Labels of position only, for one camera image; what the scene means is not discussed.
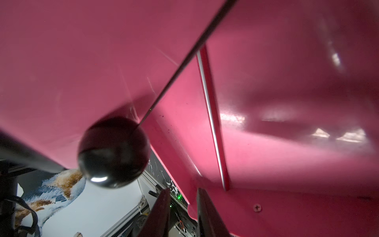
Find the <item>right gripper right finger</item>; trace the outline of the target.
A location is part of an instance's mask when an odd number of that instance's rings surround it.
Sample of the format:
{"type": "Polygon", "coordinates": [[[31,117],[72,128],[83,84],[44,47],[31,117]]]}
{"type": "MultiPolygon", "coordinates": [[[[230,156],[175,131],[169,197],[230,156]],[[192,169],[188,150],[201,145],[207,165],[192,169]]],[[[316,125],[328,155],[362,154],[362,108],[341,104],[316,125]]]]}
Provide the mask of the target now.
{"type": "Polygon", "coordinates": [[[207,191],[197,190],[197,217],[196,234],[198,237],[230,237],[230,233],[214,206],[207,191]]]}

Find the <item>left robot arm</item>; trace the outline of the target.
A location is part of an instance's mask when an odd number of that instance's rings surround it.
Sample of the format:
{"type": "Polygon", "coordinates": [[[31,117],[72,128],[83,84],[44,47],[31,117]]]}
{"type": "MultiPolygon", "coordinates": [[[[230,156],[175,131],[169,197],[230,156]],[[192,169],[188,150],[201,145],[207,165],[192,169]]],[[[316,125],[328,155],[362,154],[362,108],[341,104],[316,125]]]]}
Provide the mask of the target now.
{"type": "Polygon", "coordinates": [[[17,177],[34,171],[22,165],[16,165],[1,160],[1,236],[2,237],[26,237],[35,234],[40,236],[38,216],[25,201],[17,196],[17,177]],[[19,205],[32,215],[31,226],[15,226],[16,206],[19,205]]]}

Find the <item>pink drawer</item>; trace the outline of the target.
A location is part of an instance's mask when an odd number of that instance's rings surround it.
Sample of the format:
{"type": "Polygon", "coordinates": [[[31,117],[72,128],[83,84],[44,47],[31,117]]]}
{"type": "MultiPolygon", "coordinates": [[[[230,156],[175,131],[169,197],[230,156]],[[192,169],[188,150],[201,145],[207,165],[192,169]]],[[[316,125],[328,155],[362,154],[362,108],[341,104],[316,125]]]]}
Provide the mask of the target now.
{"type": "Polygon", "coordinates": [[[76,168],[97,121],[140,120],[224,1],[1,1],[1,157],[76,168]]]}
{"type": "Polygon", "coordinates": [[[378,236],[378,1],[238,1],[206,47],[230,190],[197,59],[143,124],[190,216],[202,187],[238,236],[378,236]]]}

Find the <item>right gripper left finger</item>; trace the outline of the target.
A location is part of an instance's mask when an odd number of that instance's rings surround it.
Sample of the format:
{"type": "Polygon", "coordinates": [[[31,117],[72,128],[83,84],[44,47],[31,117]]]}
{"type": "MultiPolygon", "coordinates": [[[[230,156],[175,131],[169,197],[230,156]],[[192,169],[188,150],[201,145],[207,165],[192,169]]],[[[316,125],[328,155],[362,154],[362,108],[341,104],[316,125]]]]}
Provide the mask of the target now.
{"type": "Polygon", "coordinates": [[[162,190],[138,237],[168,236],[170,230],[170,202],[170,190],[162,190]]]}

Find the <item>pink top drawer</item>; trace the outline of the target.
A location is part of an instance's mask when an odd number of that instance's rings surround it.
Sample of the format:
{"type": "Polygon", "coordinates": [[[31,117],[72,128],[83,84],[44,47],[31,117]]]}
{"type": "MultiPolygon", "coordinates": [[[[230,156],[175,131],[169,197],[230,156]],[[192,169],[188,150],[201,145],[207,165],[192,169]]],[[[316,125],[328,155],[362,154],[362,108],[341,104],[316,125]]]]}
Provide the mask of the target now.
{"type": "Polygon", "coordinates": [[[1,157],[76,168],[97,121],[140,120],[224,1],[1,1],[1,157]]]}

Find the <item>red pencil with eraser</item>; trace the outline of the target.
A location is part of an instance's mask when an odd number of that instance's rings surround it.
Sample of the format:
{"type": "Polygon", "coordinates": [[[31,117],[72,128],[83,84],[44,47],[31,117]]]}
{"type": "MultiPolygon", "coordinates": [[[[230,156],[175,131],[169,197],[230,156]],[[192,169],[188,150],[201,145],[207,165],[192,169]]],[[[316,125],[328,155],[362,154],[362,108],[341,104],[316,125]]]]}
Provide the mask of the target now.
{"type": "Polygon", "coordinates": [[[217,95],[215,92],[215,86],[206,45],[202,46],[202,48],[196,53],[196,58],[200,72],[221,182],[223,189],[227,192],[230,190],[231,185],[230,176],[228,173],[225,156],[217,95]]]}

